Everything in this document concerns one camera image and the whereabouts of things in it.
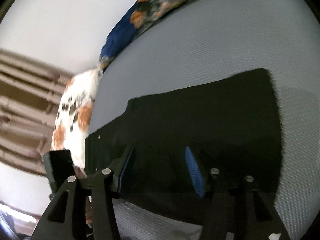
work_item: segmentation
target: brown curtain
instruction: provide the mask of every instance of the brown curtain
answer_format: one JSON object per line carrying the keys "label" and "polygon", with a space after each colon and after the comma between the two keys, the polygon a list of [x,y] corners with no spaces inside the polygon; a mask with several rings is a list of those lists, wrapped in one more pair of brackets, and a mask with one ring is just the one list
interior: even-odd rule
{"label": "brown curtain", "polygon": [[0,161],[45,175],[61,95],[71,74],[0,49]]}

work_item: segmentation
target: silver screw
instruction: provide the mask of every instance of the silver screw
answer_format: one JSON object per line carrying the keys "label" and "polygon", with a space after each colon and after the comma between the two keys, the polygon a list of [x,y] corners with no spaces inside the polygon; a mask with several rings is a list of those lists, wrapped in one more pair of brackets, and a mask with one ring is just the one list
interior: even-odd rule
{"label": "silver screw", "polygon": [[68,182],[74,182],[76,180],[76,176],[68,177]]}
{"label": "silver screw", "polygon": [[102,170],[102,174],[103,175],[108,175],[108,174],[110,174],[111,173],[111,170],[109,169],[109,168],[106,168],[106,169],[103,169]]}
{"label": "silver screw", "polygon": [[250,175],[245,176],[245,180],[246,180],[247,182],[253,182],[253,177],[250,176]]}
{"label": "silver screw", "polygon": [[220,171],[217,168],[212,168],[210,172],[214,175],[218,175]]}

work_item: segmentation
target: textured fabric surface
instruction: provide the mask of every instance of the textured fabric surface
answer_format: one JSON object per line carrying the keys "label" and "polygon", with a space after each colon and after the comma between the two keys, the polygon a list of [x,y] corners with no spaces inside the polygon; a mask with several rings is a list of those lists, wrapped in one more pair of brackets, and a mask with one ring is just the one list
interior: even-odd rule
{"label": "textured fabric surface", "polygon": [[162,217],[121,199],[112,201],[123,240],[197,240],[200,236],[202,226]]}
{"label": "textured fabric surface", "polygon": [[[198,0],[145,32],[110,64],[100,82],[90,132],[121,115],[130,98],[267,68],[284,140],[275,206],[291,239],[298,240],[320,210],[319,51],[320,26],[303,0]],[[145,211],[121,215],[127,205],[116,207],[119,223],[132,225],[141,215],[148,237],[176,239],[162,237],[166,218]],[[134,235],[133,227],[124,230],[132,239],[148,239]]]}

